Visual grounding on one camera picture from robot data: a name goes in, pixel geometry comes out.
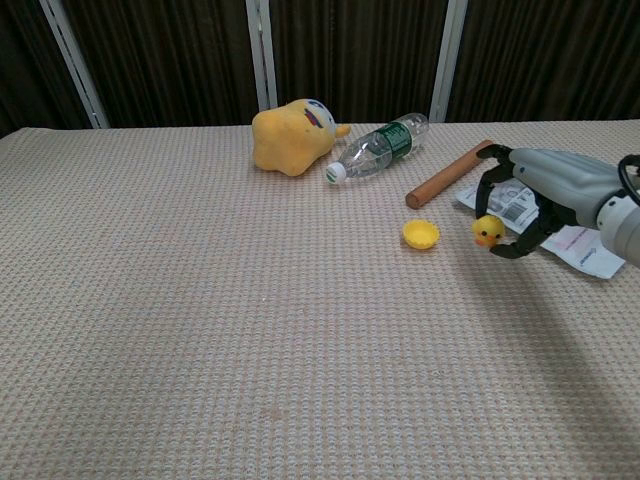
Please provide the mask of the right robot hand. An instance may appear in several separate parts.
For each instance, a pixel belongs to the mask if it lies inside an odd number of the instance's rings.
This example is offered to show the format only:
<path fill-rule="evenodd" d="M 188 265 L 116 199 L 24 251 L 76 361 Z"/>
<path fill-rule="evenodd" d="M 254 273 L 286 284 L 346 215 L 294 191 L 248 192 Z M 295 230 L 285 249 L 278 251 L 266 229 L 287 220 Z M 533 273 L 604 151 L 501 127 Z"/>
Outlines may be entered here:
<path fill-rule="evenodd" d="M 565 226 L 598 230 L 602 245 L 615 251 L 614 230 L 605 225 L 605 207 L 622 205 L 623 185 L 617 168 L 589 156 L 548 149 L 510 148 L 490 144 L 477 152 L 480 159 L 494 158 L 476 191 L 475 216 L 487 213 L 492 190 L 498 183 L 517 179 L 534 194 L 538 216 L 510 244 L 497 244 L 490 252 L 506 259 L 529 255 Z"/>

